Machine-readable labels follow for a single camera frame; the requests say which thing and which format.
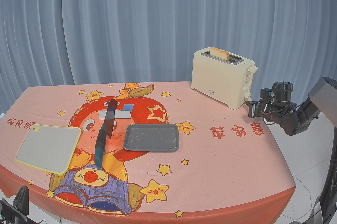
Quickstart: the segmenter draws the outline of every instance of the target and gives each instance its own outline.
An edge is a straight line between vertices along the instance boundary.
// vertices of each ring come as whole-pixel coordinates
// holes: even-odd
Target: baking tray
[[[179,148],[178,126],[175,124],[128,125],[123,148],[131,151],[177,151]]]

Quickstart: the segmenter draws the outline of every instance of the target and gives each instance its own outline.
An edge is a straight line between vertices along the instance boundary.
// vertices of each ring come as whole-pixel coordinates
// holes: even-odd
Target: toast
[[[210,54],[213,57],[216,57],[216,58],[219,58],[225,61],[229,61],[230,59],[230,54],[228,52],[215,48],[215,47],[211,47]]]

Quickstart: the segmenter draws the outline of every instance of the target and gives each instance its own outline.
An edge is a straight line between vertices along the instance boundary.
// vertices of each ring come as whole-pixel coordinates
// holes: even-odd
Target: red star
[[[160,122],[165,122],[166,111],[164,111],[159,105],[156,105],[154,108],[147,107],[151,112],[147,119],[157,119]]]

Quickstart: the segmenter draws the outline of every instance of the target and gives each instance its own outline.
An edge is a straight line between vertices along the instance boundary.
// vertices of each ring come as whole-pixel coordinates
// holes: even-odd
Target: red chinese text
[[[255,132],[255,135],[262,135],[263,133],[263,129],[260,126],[260,123],[252,123],[250,124],[252,126],[253,132]]]
[[[10,118],[10,119],[8,119],[7,124],[13,125],[15,120],[16,120],[16,118]]]
[[[221,139],[221,137],[225,137],[225,135],[223,134],[223,127],[220,126],[218,128],[216,128],[215,126],[213,126],[210,130],[213,133],[213,138],[218,138]]]
[[[234,125],[236,128],[232,128],[233,131],[235,131],[236,136],[246,136],[246,132],[244,131],[244,128],[242,126]]]
[[[15,126],[18,126],[20,128],[22,123],[23,123],[23,120],[18,120]]]
[[[36,124],[36,122],[27,122],[24,126],[24,128],[30,129],[32,125]]]

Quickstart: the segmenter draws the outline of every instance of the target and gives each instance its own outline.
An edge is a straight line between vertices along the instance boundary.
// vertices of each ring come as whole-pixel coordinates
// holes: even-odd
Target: white floor
[[[289,224],[293,220],[304,222],[312,206],[322,191],[332,150],[334,127],[321,113],[307,131],[288,136],[279,125],[269,126],[275,137],[296,182],[296,191],[276,224]],[[14,196],[7,199],[12,203]],[[39,223],[43,219],[47,224],[59,223],[38,207],[30,203],[29,218]],[[337,224],[337,213],[330,224]]]

